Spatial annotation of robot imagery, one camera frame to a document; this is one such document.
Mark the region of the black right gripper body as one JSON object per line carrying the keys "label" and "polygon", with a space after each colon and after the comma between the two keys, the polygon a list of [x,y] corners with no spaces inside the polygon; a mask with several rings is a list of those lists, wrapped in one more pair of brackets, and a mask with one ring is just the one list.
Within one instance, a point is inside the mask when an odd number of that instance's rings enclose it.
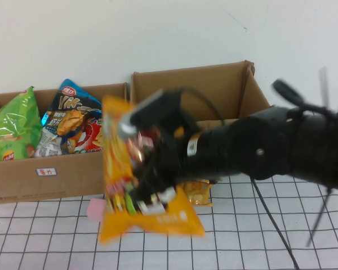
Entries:
{"label": "black right gripper body", "polygon": [[186,148],[190,136],[199,132],[188,112],[174,112],[155,124],[159,139],[142,176],[146,191],[164,191],[184,178]]}

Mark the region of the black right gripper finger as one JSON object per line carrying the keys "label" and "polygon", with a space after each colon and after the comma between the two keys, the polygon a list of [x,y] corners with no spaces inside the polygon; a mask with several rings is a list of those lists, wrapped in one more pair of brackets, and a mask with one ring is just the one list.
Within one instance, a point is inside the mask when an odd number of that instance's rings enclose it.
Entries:
{"label": "black right gripper finger", "polygon": [[131,199],[136,203],[142,201],[146,204],[167,204],[175,197],[176,190],[174,187],[166,188],[164,191],[154,191],[152,188],[141,184],[131,191]]}

